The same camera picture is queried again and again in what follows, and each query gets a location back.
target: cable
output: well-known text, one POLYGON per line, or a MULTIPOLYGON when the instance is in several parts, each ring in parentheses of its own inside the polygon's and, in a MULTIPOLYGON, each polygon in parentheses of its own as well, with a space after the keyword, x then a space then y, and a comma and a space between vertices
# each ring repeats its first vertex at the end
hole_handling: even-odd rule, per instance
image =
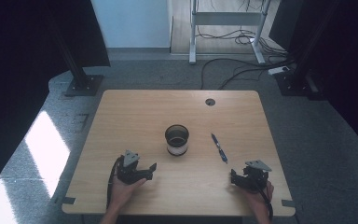
POLYGON ((234 80, 236 77, 238 77, 239 75, 243 74, 243 73, 246 73, 246 72, 252 72, 252 71, 262 71, 257 79, 251 79, 251 78, 247 78, 245 80, 255 80, 255 81, 258 81, 260 79, 260 76, 263 74, 264 71, 268 70, 268 69, 271 69, 271 68, 275 68, 275 67, 279 67, 279 66, 284 66, 284 65, 288 65, 290 63, 293 63, 294 60, 284 60, 282 62, 278 62, 278 63, 272 63, 272 64, 268 64, 268 65, 265 65, 265 64, 258 64, 258 63, 248 63, 246 61, 242 61, 242 60, 236 60, 236 59, 229 59, 229 58, 221 58, 221 59, 213 59, 213 60, 210 60, 208 61, 207 63, 205 63, 203 66, 202 66, 202 69, 201 69, 201 87, 200 89, 203 90, 203 86, 204 86, 204 73, 205 73, 205 68, 208 64, 212 63, 212 62, 216 62, 216 61, 232 61, 232 62, 239 62, 239 63, 245 63, 245 64, 248 64, 248 65, 251 65, 251 66, 255 66, 255 67, 258 67, 258 68, 252 68, 252 69, 247 69, 247 70, 243 70, 243 71, 240 71, 238 73, 235 73, 235 71, 237 69, 239 69, 240 67, 237 67, 236 69, 234 69, 233 71, 233 76, 226 79, 222 85, 218 88, 218 90, 222 90, 225 88, 225 86, 232 80, 234 80))
POLYGON ((258 191, 260 192, 261 196, 264 199, 264 202, 266 203, 266 207, 268 209, 268 218, 269 220, 272 220, 272 218, 274 217, 274 210, 272 209, 271 201, 269 200, 269 198, 266 196, 266 194, 262 189, 259 189, 258 191))
MULTIPOLYGON (((250 38, 255 38, 255 33, 254 32, 248 31, 248 30, 242 30, 241 27, 240 27, 240 30, 233 31, 233 32, 231 32, 229 34, 226 34, 226 35, 202 34, 200 32, 199 26, 197 26, 197 31, 198 31, 199 34, 196 35, 196 36, 201 36, 202 38, 205 38, 205 39, 235 39, 235 43, 242 44, 242 45, 251 44, 252 42, 250 41, 250 38), (230 36, 230 35, 236 34, 237 32, 240 32, 240 34, 237 35, 237 36, 230 36), (242 38, 247 38, 247 41, 243 42, 241 40, 242 38)), ((284 49, 275 49, 275 48, 271 47, 267 43, 267 40, 265 38, 263 38, 263 37, 260 37, 258 43, 261 45, 263 50, 268 54, 275 54, 275 55, 280 55, 280 56, 288 56, 288 52, 286 50, 284 50, 284 49)))
POLYGON ((251 0, 248 1, 248 6, 246 7, 246 11, 248 11, 250 4, 251 4, 251 0))
POLYGON ((212 0, 211 0, 211 6, 214 9, 214 11, 216 11, 216 8, 214 8, 214 6, 213 6, 213 1, 212 0))
POLYGON ((121 159, 121 157, 117 158, 117 160, 113 164, 112 171, 110 173, 109 180, 108 180, 108 183, 107 183, 106 209, 107 209, 107 207, 109 207, 110 199, 112 197, 113 178, 115 176, 115 170, 116 170, 117 164, 119 163, 120 159, 121 159))
MULTIPOLYGON (((259 7, 251 7, 252 9, 254 9, 254 10, 258 10, 259 8, 260 8, 260 11, 262 11, 263 10, 263 6, 264 6, 264 2, 265 2, 265 0, 263 0, 262 2, 261 2, 261 5, 259 6, 259 7)), ((248 2, 248 6, 247 6, 247 8, 246 8, 246 11, 248 11, 248 9, 249 9, 249 6, 250 5, 250 0, 249 0, 249 2, 248 2)))
POLYGON ((243 0, 242 5, 240 5, 240 7, 238 8, 237 11, 240 11, 240 8, 245 4, 245 1, 246 1, 246 0, 243 0))

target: black cup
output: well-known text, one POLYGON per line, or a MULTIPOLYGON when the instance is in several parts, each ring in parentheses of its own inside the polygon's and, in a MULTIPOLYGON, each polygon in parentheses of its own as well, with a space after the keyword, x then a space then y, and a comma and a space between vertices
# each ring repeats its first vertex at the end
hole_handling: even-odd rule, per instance
POLYGON ((174 124, 165 131, 167 149, 174 156, 181 156, 187 151, 188 129, 180 124, 174 124))

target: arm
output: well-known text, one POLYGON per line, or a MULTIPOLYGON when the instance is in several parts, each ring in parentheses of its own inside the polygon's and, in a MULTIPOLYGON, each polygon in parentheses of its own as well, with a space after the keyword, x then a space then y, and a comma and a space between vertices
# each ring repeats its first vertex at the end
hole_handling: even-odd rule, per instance
MULTIPOLYGON (((241 193, 245 196, 246 201, 249 204, 252 212, 255 214, 255 219, 258 224, 271 224, 272 222, 269 220, 269 210, 266 207, 263 197, 259 193, 252 193, 246 189, 241 189, 241 193)), ((274 191, 274 186, 271 182, 267 182, 267 187, 264 189, 269 200, 272 199, 272 192, 274 191)))
POLYGON ((121 208, 131 198, 132 193, 141 187, 146 182, 146 179, 140 179, 134 184, 127 185, 117 179, 117 176, 113 178, 112 197, 110 199, 109 207, 106 213, 103 215, 101 224, 115 224, 118 213, 121 208))

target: pen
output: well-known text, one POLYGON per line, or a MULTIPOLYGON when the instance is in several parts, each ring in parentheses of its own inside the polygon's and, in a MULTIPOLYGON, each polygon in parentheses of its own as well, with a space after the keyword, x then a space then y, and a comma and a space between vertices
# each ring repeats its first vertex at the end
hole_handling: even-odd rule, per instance
POLYGON ((212 139, 213 139, 214 143, 217 146, 217 149, 219 149, 220 157, 222 158, 223 162, 227 163, 227 157, 226 157, 223 149, 220 147, 219 141, 217 141, 217 138, 216 138, 216 136, 214 136, 213 133, 211 133, 211 135, 212 135, 212 139))

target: power strip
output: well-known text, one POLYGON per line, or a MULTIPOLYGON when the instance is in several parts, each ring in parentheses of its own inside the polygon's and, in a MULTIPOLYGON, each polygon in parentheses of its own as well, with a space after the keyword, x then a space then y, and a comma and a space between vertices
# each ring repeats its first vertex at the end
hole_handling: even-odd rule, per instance
POLYGON ((276 75, 276 74, 280 74, 280 73, 284 73, 284 72, 287 72, 289 71, 290 69, 286 66, 283 66, 283 67, 277 67, 277 68, 272 68, 272 69, 269 69, 268 70, 268 74, 273 76, 273 75, 276 75))

